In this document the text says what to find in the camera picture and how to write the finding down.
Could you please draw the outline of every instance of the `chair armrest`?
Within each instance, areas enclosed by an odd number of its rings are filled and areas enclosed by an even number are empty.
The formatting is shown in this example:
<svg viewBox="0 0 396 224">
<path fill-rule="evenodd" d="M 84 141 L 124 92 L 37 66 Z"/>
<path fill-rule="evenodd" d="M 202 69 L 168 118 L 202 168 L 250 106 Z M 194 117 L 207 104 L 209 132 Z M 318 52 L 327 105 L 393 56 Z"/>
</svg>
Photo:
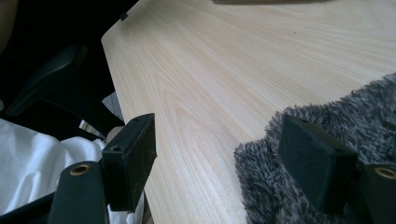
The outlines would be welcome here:
<svg viewBox="0 0 396 224">
<path fill-rule="evenodd" d="M 21 93 L 7 108 L 6 115 L 18 116 L 49 93 L 79 68 L 87 51 L 85 46 L 73 44 L 53 56 L 24 84 Z"/>
</svg>

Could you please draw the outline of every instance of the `gray fur rug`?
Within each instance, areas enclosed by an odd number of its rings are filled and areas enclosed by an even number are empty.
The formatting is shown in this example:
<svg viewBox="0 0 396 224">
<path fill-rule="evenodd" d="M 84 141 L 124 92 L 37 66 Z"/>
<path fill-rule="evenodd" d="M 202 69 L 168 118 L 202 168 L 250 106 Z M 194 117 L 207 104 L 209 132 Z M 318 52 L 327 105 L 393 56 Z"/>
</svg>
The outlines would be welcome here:
<svg viewBox="0 0 396 224">
<path fill-rule="evenodd" d="M 247 223 L 351 223 L 311 207 L 277 156 L 282 116 L 307 119 L 359 153 L 366 162 L 396 163 L 396 73 L 384 76 L 337 102 L 288 107 L 276 112 L 263 139 L 240 145 L 234 153 Z"/>
</svg>

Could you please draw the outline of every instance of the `wooden table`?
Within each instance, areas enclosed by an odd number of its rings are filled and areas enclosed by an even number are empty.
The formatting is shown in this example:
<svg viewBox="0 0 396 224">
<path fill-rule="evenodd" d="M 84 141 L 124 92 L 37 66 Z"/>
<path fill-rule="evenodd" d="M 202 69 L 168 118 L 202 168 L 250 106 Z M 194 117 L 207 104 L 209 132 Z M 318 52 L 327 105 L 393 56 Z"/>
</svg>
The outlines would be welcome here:
<svg viewBox="0 0 396 224">
<path fill-rule="evenodd" d="M 396 71 L 396 2 L 141 0 L 103 37 L 126 120 L 156 114 L 156 223 L 243 223 L 233 152 L 289 105 Z"/>
</svg>

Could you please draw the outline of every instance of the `white cloth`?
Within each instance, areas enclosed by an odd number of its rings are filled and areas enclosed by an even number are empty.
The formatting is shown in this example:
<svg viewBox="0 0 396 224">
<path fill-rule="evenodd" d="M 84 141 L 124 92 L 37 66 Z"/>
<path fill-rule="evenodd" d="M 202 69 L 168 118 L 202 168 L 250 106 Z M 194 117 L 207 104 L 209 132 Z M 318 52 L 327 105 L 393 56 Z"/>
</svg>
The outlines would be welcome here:
<svg viewBox="0 0 396 224">
<path fill-rule="evenodd" d="M 79 161 L 99 161 L 99 139 L 58 141 L 0 119 L 0 216 L 56 190 L 61 171 Z M 110 223 L 142 223 L 143 195 L 134 214 L 111 212 Z"/>
</svg>

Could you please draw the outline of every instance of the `table top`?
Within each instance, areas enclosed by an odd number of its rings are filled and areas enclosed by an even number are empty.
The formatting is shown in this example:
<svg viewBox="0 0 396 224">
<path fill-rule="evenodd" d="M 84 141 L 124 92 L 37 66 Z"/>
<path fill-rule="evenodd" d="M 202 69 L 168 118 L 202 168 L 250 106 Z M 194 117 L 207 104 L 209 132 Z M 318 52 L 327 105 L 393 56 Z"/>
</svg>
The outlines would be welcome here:
<svg viewBox="0 0 396 224">
<path fill-rule="evenodd" d="M 156 114 L 146 186 L 156 223 L 244 223 L 233 153 L 290 105 L 396 71 L 396 3 L 140 0 L 103 37 L 127 120 Z"/>
</svg>

